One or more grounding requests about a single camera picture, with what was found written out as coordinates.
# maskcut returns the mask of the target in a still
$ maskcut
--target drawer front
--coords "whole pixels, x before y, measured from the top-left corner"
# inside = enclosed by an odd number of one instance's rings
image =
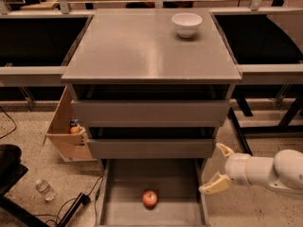
[[[217,127],[226,119],[229,102],[80,101],[72,106],[86,126]]]
[[[96,159],[140,158],[209,158],[214,149],[212,139],[89,139],[88,147]]]

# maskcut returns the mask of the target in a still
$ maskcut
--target red apple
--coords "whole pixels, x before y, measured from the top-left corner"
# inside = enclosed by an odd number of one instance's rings
[[[152,208],[157,204],[157,194],[152,190],[146,190],[142,196],[142,201],[145,206]]]

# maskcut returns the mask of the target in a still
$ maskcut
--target black chair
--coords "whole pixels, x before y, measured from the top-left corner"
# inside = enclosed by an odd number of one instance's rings
[[[27,173],[21,164],[21,150],[14,145],[0,145],[0,207],[13,214],[27,226],[48,226],[27,210],[5,197],[6,193]],[[90,201],[87,195],[80,193],[57,226],[65,226],[82,203]]]

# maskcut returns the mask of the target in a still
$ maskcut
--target drawer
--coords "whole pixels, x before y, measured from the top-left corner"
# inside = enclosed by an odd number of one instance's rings
[[[229,102],[222,101],[83,101],[72,106],[85,126],[92,127],[218,127]]]
[[[96,159],[210,158],[213,139],[89,139]]]
[[[192,159],[108,160],[95,226],[209,226],[200,175]],[[152,209],[141,201],[147,189],[157,193]]]

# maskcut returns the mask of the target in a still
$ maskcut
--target gray countertop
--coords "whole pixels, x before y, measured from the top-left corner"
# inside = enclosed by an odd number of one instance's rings
[[[171,17],[193,12],[198,33],[182,39]],[[229,83],[241,75],[208,9],[98,9],[62,76],[66,83]]]

